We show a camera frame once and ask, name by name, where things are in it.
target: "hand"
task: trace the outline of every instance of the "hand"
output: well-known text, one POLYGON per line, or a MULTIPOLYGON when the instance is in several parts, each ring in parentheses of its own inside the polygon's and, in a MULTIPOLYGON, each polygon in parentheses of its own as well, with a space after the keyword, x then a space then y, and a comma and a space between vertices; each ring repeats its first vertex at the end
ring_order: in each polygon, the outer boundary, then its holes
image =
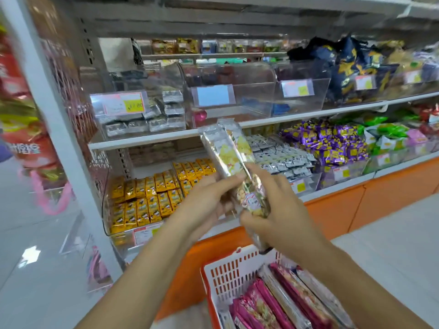
POLYGON ((303 202, 294 194, 287 178, 270 175, 255 164, 247 168, 259 176, 265 188, 271 213, 268 218, 241 213, 241 225, 258 234, 262 240, 300 265, 320 251, 327 240, 314 226, 303 202))
POLYGON ((180 203, 173 216, 184 221, 190 238, 195 243, 218 221, 218 218, 234 208, 226 194, 245 180, 244 171, 220 180, 217 173, 203 177, 180 203))

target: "blue price tag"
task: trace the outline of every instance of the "blue price tag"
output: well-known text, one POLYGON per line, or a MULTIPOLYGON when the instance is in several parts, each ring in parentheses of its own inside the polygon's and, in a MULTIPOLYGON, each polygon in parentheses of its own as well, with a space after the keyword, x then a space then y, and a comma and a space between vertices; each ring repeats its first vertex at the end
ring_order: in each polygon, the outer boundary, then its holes
POLYGON ((198 105, 208 107, 233 104, 234 101, 230 101, 228 87, 228 85, 214 85, 197 88, 198 105))

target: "pink handle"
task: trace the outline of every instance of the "pink handle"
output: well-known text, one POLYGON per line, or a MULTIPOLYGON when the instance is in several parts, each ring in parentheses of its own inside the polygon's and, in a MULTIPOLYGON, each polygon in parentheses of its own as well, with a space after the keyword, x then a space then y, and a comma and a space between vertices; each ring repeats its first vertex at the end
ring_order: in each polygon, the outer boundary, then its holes
POLYGON ((72 195, 72 186, 70 182, 67 182, 62 190, 61 197, 55 208, 52 208, 49 199, 44 194, 43 183, 41 182, 41 177, 35 170, 30 172, 30 178, 32 182, 33 190, 36 193, 37 204, 43 208, 43 211, 47 215, 58 215, 67 209, 70 202, 70 197, 72 195))

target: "white tile floor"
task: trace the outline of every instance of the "white tile floor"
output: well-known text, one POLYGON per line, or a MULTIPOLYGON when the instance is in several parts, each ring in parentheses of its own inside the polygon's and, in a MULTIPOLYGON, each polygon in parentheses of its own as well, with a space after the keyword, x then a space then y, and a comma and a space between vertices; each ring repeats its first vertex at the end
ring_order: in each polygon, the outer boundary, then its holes
MULTIPOLYGON (((45 216, 14 160, 0 164, 0 319, 4 329, 72 329, 102 294, 86 293, 86 260, 59 249, 79 209, 45 216), (38 260, 22 266, 25 249, 38 260)), ((333 242, 434 328, 439 328, 439 195, 413 204, 333 242)), ((205 303, 152 326, 210 328, 205 303)))

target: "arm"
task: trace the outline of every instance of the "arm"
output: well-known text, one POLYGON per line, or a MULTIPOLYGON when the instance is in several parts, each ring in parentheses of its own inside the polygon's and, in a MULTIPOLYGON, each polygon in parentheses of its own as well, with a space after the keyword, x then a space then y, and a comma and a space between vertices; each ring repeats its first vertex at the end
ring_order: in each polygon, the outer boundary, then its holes
POLYGON ((347 253, 326 240, 284 176, 271 176, 255 165, 248 167, 264 185, 271 215, 263 219, 245 210, 241 214, 242 225, 326 285, 359 328, 430 328, 365 273, 347 253))
POLYGON ((220 201, 221 197, 238 186, 245 174, 219 182, 215 182, 215 177, 204 177, 194 187, 75 329, 144 329, 151 326, 184 255, 220 215, 233 208, 230 201, 220 201))

